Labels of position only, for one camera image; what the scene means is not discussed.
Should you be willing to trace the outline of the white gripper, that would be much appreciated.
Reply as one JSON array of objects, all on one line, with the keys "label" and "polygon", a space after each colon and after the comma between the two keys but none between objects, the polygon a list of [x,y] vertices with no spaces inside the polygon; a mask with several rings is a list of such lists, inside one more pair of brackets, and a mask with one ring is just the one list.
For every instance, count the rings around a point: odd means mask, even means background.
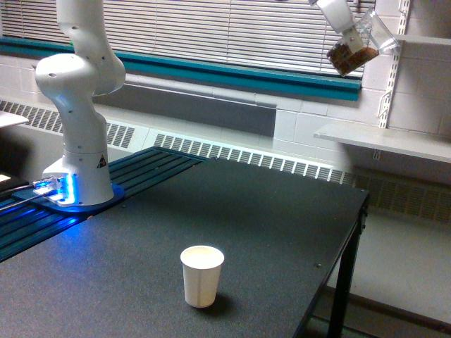
[{"label": "white gripper", "polygon": [[343,33],[343,43],[350,51],[363,48],[363,40],[354,26],[354,16],[346,0],[309,0],[311,6],[317,6],[332,29]]}]

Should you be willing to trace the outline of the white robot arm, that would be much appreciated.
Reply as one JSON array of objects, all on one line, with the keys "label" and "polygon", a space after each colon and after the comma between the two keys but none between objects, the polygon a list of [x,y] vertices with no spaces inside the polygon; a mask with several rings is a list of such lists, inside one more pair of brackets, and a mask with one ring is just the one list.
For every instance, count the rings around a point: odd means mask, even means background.
[{"label": "white robot arm", "polygon": [[71,54],[40,60],[35,80],[58,110],[63,155],[43,173],[35,193],[61,208],[87,208],[116,198],[110,178],[106,120],[93,97],[125,83],[122,61],[109,44],[102,1],[57,1],[57,23],[73,43]]}]

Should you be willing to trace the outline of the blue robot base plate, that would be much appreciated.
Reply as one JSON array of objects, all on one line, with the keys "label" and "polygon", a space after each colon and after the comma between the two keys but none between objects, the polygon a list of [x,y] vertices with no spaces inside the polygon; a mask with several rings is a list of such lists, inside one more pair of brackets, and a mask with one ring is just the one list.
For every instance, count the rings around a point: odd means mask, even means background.
[{"label": "blue robot base plate", "polygon": [[[38,182],[32,185],[31,188],[22,189],[12,193],[12,197],[19,200],[26,200],[34,196],[38,196],[52,188],[58,188],[61,185],[58,182]],[[125,197],[125,190],[117,184],[112,184],[113,188],[113,198],[107,202],[96,205],[84,205],[84,204],[74,204],[74,205],[59,205],[56,202],[61,199],[60,194],[55,194],[53,196],[42,197],[31,201],[32,204],[48,209],[51,211],[56,211],[57,213],[69,214],[69,213],[79,213],[85,215],[96,215],[116,204],[120,203]]]}]

